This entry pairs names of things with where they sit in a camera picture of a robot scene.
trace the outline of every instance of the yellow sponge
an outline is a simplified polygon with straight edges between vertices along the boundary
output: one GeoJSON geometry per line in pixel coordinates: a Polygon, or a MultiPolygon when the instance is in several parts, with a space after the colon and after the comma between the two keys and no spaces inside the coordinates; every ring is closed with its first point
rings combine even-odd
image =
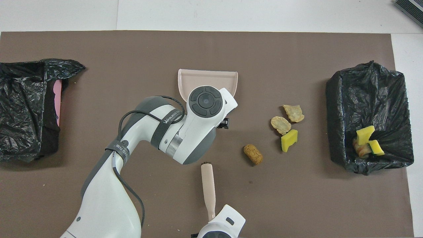
{"type": "Polygon", "coordinates": [[[370,145],[370,148],[371,148],[373,154],[375,154],[377,156],[385,154],[385,152],[383,152],[383,150],[380,147],[379,142],[377,142],[377,140],[369,141],[369,145],[370,145]]]}
{"type": "Polygon", "coordinates": [[[364,145],[369,143],[371,134],[374,132],[374,126],[368,126],[366,128],[357,131],[357,143],[358,145],[364,145]]]}
{"type": "Polygon", "coordinates": [[[298,141],[298,131],[290,130],[286,135],[280,138],[283,152],[287,152],[288,148],[298,141]]]}

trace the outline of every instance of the white table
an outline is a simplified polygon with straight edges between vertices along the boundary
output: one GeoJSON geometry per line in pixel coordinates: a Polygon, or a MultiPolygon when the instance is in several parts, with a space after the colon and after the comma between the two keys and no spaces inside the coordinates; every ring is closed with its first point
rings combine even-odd
{"type": "Polygon", "coordinates": [[[206,30],[390,33],[406,76],[415,163],[407,168],[414,234],[423,237],[423,28],[391,0],[1,0],[1,31],[206,30]]]}

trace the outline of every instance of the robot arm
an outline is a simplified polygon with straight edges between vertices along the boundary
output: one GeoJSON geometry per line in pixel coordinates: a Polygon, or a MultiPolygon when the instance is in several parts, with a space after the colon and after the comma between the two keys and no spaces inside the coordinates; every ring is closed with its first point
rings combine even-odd
{"type": "Polygon", "coordinates": [[[195,236],[198,238],[237,238],[245,224],[245,218],[229,205],[205,225],[195,236]]]}
{"type": "Polygon", "coordinates": [[[81,190],[81,208],[61,238],[139,238],[141,223],[137,210],[113,167],[120,173],[141,140],[149,141],[181,164],[193,163],[208,150],[216,127],[236,106],[225,88],[217,90],[210,86],[191,92],[187,115],[182,115],[162,97],[142,101],[136,110],[150,113],[156,119],[142,113],[130,117],[122,129],[122,138],[110,143],[86,179],[81,190]]]}

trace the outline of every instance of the brush handle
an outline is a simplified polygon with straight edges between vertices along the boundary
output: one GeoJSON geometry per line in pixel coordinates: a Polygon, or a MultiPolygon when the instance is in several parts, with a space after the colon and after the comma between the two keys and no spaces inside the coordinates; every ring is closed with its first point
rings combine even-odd
{"type": "Polygon", "coordinates": [[[201,165],[201,179],[203,180],[204,202],[206,204],[209,221],[215,217],[216,191],[214,190],[213,166],[211,163],[201,165]]]}

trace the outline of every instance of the dustpan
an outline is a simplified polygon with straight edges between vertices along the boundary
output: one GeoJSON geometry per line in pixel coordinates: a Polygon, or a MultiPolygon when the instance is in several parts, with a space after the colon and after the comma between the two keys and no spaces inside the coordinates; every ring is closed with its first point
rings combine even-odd
{"type": "Polygon", "coordinates": [[[213,86],[218,90],[226,88],[232,96],[235,96],[237,84],[238,72],[192,69],[178,71],[179,93],[185,102],[193,89],[203,85],[213,86]]]}

